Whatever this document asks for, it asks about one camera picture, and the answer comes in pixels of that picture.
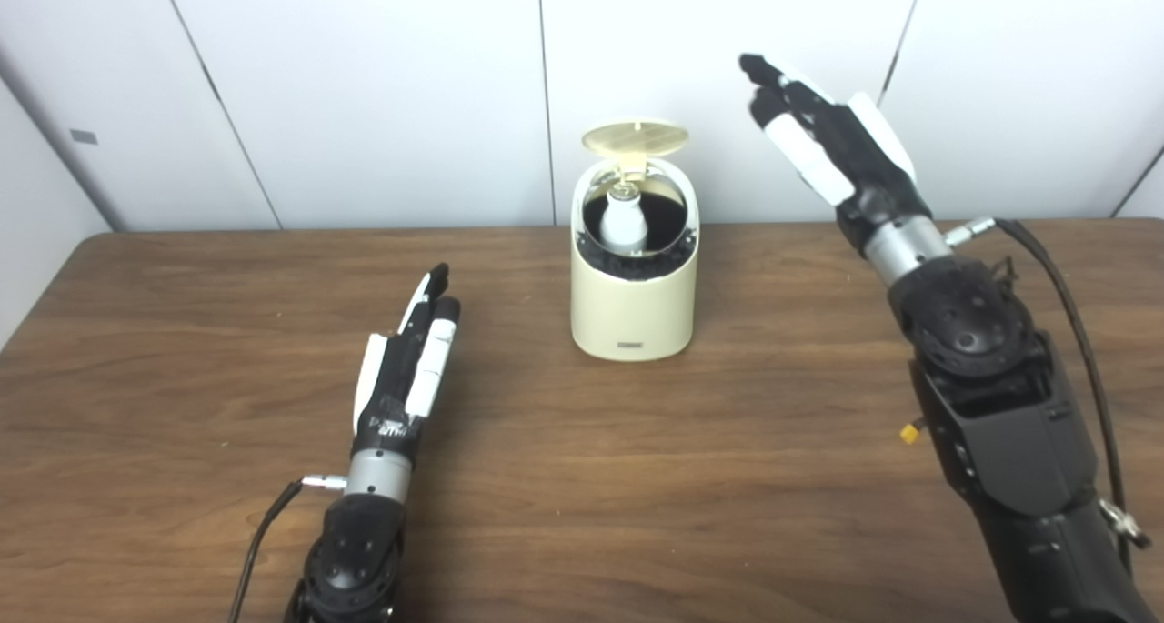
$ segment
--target yellow connector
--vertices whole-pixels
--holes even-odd
[[[913,446],[914,441],[917,441],[917,438],[922,436],[922,430],[925,430],[925,417],[906,425],[897,436],[901,437],[902,441]]]
[[[901,440],[906,441],[910,446],[914,445],[914,441],[916,441],[917,438],[921,437],[921,434],[922,434],[922,431],[918,430],[918,429],[916,429],[916,427],[914,427],[914,424],[911,424],[911,423],[907,424],[904,427],[901,429],[901,432],[899,432],[899,436],[901,437]]]

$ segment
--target container lid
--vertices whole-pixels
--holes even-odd
[[[687,130],[672,122],[630,119],[598,126],[582,135],[582,146],[596,155],[662,157],[687,143]]]

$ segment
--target wooden table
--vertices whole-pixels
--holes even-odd
[[[1164,224],[1031,227],[1088,325],[1133,511],[1164,537]],[[462,325],[400,620],[1010,621],[929,443],[897,440],[918,408],[873,271],[831,225],[703,243],[693,345],[631,366],[570,341],[562,228],[87,241],[0,355],[0,618],[221,621],[279,489],[346,470],[368,333],[447,261]],[[1035,263],[1001,234],[968,253],[1015,254],[1090,409]],[[279,621],[333,497],[276,522],[244,621]],[[1164,550],[1136,559],[1164,614]]]

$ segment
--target light bulb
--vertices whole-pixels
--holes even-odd
[[[647,220],[639,205],[641,197],[633,184],[620,180],[606,192],[606,212],[598,233],[602,245],[619,255],[637,255],[647,247]]]

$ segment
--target prosthetic hand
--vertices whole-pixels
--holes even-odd
[[[845,239],[888,288],[943,473],[977,516],[1015,618],[1156,622],[1112,533],[1137,545],[1147,537],[1095,493],[1095,453],[1051,338],[1013,276],[952,252],[994,221],[943,236],[865,93],[836,105],[761,56],[740,56],[740,68],[759,87],[757,125],[836,208]]]
[[[442,298],[448,267],[425,275],[395,337],[372,334],[356,383],[347,477],[307,476],[343,490],[324,515],[288,623],[379,623],[392,615],[404,551],[404,503],[461,304]]]

